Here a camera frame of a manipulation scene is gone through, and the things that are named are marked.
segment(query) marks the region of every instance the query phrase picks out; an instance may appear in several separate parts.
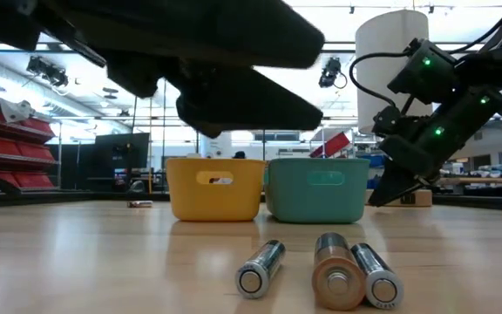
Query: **desk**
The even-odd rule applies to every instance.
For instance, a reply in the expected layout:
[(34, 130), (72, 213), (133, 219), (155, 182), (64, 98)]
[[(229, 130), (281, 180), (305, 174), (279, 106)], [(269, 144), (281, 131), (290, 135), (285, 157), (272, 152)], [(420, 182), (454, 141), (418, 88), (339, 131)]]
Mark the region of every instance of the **desk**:
[[(310, 287), (315, 239), (366, 241), (403, 279), (388, 312), (502, 313), (502, 214), (440, 207), (366, 208), (358, 224), (178, 222), (170, 204), (87, 201), (0, 208), (1, 313), (322, 314)], [(262, 300), (243, 300), (235, 270), (269, 239), (288, 249)]]

